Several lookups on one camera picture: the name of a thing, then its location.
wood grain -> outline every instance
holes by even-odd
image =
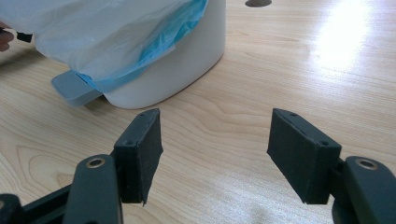
[[[266,154],[274,107],[396,173],[396,4],[392,0],[227,1],[219,61],[157,104],[164,153],[145,207],[125,223],[332,223],[331,204],[301,203]],[[0,191],[36,200],[109,153],[143,110],[100,98],[70,108],[50,85],[67,70],[32,44],[0,54]]]

white plastic bag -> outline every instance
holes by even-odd
[[[101,92],[171,51],[208,0],[0,0],[0,21],[34,34],[36,48]]]

